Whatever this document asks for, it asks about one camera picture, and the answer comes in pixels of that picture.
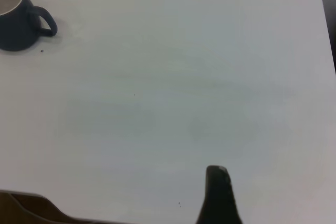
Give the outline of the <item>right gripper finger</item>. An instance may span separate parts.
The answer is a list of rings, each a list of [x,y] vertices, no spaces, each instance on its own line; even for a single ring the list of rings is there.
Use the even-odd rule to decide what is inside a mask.
[[[211,165],[206,169],[205,198],[197,223],[242,224],[227,169]]]

